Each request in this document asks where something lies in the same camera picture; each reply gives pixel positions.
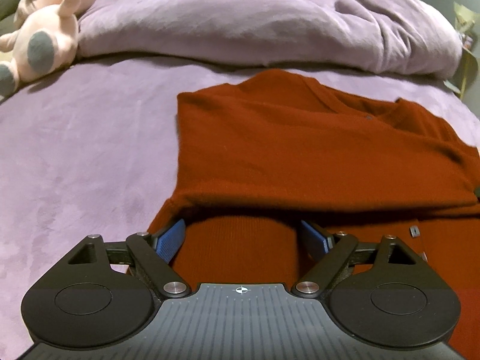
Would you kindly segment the pink plush toy grey spots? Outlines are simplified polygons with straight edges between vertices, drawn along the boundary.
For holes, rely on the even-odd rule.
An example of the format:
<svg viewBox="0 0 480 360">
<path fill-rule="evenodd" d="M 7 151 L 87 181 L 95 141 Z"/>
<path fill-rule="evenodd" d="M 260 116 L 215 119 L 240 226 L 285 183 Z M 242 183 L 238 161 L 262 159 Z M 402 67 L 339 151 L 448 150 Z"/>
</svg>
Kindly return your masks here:
<svg viewBox="0 0 480 360">
<path fill-rule="evenodd" d="M 20 0 L 14 15 L 16 30 L 1 36 L 1 96 L 23 84 L 69 67 L 77 54 L 78 17 L 96 0 Z"/>
</svg>

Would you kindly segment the purple bed sheet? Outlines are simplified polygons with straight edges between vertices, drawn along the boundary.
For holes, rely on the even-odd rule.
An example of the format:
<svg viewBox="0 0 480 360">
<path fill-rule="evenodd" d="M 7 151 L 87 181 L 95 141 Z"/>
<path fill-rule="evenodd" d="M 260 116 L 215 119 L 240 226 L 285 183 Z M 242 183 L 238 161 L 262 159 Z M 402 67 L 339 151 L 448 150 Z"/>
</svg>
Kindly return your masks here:
<svg viewBox="0 0 480 360">
<path fill-rule="evenodd" d="M 32 344 L 26 291 L 91 233 L 144 231 L 171 196 L 176 97 L 253 68 L 160 55 L 86 59 L 1 102 L 1 357 Z"/>
</svg>

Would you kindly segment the gold frame side table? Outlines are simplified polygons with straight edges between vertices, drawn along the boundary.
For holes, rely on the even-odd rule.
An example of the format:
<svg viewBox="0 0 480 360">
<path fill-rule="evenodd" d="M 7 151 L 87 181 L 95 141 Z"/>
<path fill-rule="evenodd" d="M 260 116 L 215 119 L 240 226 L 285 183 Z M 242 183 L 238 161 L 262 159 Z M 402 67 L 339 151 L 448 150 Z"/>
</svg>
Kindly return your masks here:
<svg viewBox="0 0 480 360">
<path fill-rule="evenodd" d="M 470 10 L 465 5 L 454 2 L 454 27 L 461 43 L 461 58 L 454 75 L 445 81 L 460 100 L 465 100 L 466 94 L 474 82 L 479 78 L 479 57 L 474 49 L 479 43 L 479 34 L 474 27 L 479 23 L 479 13 Z"/>
</svg>

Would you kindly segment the purple rumpled duvet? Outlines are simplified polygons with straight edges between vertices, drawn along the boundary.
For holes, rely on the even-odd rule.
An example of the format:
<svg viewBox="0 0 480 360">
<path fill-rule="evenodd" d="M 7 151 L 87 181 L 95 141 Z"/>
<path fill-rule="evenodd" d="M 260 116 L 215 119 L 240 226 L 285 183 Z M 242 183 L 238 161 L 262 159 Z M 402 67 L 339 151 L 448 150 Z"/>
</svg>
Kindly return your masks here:
<svg viewBox="0 0 480 360">
<path fill-rule="evenodd" d="M 421 0 L 97 0 L 81 58 L 121 52 L 231 66 L 333 63 L 375 74 L 452 77 L 462 45 Z"/>
</svg>

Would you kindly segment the dark red knit cardigan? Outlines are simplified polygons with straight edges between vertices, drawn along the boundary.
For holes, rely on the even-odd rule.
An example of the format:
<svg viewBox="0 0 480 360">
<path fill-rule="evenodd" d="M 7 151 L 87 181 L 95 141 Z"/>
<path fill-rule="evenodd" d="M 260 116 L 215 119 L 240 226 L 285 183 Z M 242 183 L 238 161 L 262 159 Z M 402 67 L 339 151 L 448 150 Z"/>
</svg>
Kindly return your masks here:
<svg viewBox="0 0 480 360">
<path fill-rule="evenodd" d="M 295 220 L 390 234 L 458 294 L 451 344 L 479 357 L 479 153 L 445 120 L 281 70 L 177 105 L 176 189 L 149 230 L 185 221 L 173 265 L 189 284 L 294 284 L 313 264 Z"/>
</svg>

